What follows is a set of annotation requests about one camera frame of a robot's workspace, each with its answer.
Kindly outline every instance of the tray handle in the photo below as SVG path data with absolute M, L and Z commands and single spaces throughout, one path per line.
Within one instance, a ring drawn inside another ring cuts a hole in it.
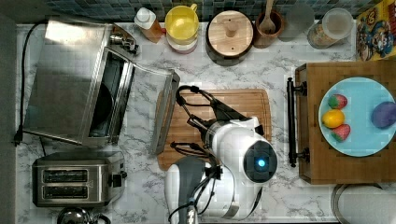
M 301 86 L 294 87 L 292 78 L 288 78 L 287 82 L 288 89 L 288 124 L 289 124 L 289 162 L 291 167 L 296 167 L 297 158 L 303 158 L 306 162 L 309 162 L 309 148 L 304 148 L 302 153 L 297 153 L 296 149 L 296 124 L 295 124 L 295 112 L 294 112 L 294 92 L 299 92 L 301 95 L 307 95 L 306 81 Z

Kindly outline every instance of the wooden tray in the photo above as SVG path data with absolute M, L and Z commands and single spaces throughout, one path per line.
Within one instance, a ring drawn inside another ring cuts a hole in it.
M 310 184 L 361 184 L 396 181 L 396 137 L 379 152 L 350 157 L 326 141 L 318 125 L 318 109 L 326 92 L 339 81 L 367 77 L 396 96 L 396 62 L 307 63 L 296 69 L 296 84 L 307 84 L 307 96 L 297 95 L 298 152 L 309 148 L 310 162 L 299 159 L 300 178 Z

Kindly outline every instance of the wooden spoon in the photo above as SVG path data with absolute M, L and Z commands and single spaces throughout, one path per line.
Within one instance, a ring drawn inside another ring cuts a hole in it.
M 276 28 L 274 22 L 271 21 L 270 18 L 273 3 L 274 0 L 267 0 L 267 5 L 265 7 L 265 17 L 264 20 L 262 20 L 262 23 L 260 23 L 260 30 L 268 35 L 274 34 Z

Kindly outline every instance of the yellow pitcher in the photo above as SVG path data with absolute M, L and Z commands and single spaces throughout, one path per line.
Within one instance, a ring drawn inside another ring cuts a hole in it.
M 165 17 L 166 34 L 179 45 L 192 43 L 198 35 L 199 21 L 196 4 L 172 8 Z

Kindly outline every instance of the plastic fruit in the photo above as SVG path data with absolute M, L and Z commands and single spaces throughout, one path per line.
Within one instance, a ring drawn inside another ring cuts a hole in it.
M 372 114 L 372 122 L 375 127 L 386 129 L 396 122 L 396 104 L 383 102 L 376 106 Z
M 334 94 L 329 98 L 329 106 L 332 109 L 342 109 L 347 105 L 347 98 L 341 94 Z
M 322 116 L 322 122 L 328 128 L 336 128 L 343 124 L 344 120 L 344 113 L 339 109 L 331 109 Z
M 350 126 L 347 124 L 341 124 L 340 126 L 332 130 L 332 137 L 337 142 L 344 142 L 350 134 Z

